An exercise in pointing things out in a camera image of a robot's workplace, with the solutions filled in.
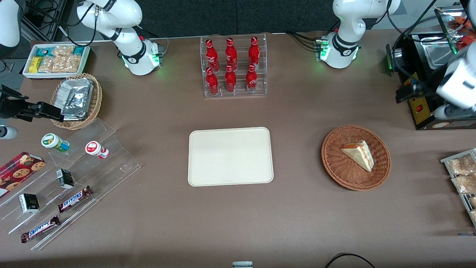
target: snickers bar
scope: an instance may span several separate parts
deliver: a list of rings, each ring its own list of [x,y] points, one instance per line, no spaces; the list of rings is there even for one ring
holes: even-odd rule
[[[21,235],[21,242],[26,243],[32,240],[36,235],[44,233],[46,230],[61,225],[60,219],[58,216],[54,216],[51,220],[45,222],[44,224],[36,227],[35,229],[31,230],[30,232],[24,233]]]
[[[83,188],[81,192],[73,195],[70,199],[64,201],[63,204],[58,205],[59,212],[65,212],[66,210],[72,208],[75,204],[77,204],[79,201],[81,201],[83,198],[89,196],[92,193],[91,188],[86,186],[86,188]]]

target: white tray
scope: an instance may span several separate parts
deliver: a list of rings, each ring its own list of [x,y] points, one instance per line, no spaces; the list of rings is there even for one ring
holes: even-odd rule
[[[73,43],[50,43],[50,44],[34,45],[30,51],[30,55],[28,56],[28,60],[27,60],[27,63],[25,64],[25,68],[23,68],[22,74],[25,77],[30,79],[58,79],[58,78],[71,77],[73,75],[83,73],[84,66],[86,65],[86,61],[88,60],[88,56],[89,56],[89,51],[90,51],[89,46],[84,48],[83,54],[81,55],[81,61],[79,62],[79,67],[76,72],[55,72],[55,73],[46,73],[46,72],[30,73],[29,72],[31,60],[36,55],[36,51],[39,48],[49,48],[49,47],[55,47],[57,45],[70,46],[70,45],[73,45]]]
[[[273,180],[271,139],[265,127],[197,130],[188,145],[188,183],[218,186]]]

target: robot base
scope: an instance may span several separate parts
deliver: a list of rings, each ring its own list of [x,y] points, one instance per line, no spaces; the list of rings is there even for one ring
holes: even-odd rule
[[[330,34],[321,37],[322,44],[320,45],[320,48],[322,50],[316,52],[316,54],[318,54],[317,60],[327,63],[332,68],[344,69],[356,58],[358,49],[355,49],[353,52],[349,50],[349,54],[343,56],[334,46],[333,38],[335,35],[335,32],[331,32]]]
[[[161,66],[162,54],[159,52],[159,46],[149,40],[143,40],[143,42],[146,45],[146,52],[139,59],[139,62],[132,64],[122,57],[126,67],[135,75],[146,75]]]

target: cookie box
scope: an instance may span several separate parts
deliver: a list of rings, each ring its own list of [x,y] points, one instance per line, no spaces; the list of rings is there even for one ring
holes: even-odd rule
[[[38,79],[38,80],[48,80],[48,79],[62,79],[65,77],[71,77],[73,75],[81,74],[83,73],[84,66],[86,65],[86,60],[88,59],[89,51],[90,48],[89,46],[84,48],[84,51],[81,55],[81,61],[79,62],[79,68],[76,72],[56,72],[56,73],[44,73],[44,72],[39,72],[39,73],[30,73],[29,71],[29,66],[31,65],[31,61],[33,60],[33,57],[37,55],[38,49],[44,49],[44,48],[49,48],[49,47],[54,47],[57,45],[66,45],[70,46],[73,45],[72,43],[50,43],[50,44],[38,44],[34,45],[33,48],[31,49],[30,55],[28,57],[27,63],[25,65],[25,68],[23,68],[23,75],[27,78],[30,78],[32,80]]]
[[[22,152],[0,167],[0,198],[45,165],[43,158]]]

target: small black box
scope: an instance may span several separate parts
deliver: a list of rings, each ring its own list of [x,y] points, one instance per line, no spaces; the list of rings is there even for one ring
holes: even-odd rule
[[[40,210],[40,205],[38,204],[36,195],[22,194],[18,196],[18,199],[20,200],[20,206],[23,213],[35,213]]]
[[[56,177],[58,178],[58,183],[61,187],[66,189],[71,189],[74,187],[73,176],[68,170],[58,169],[56,171]]]

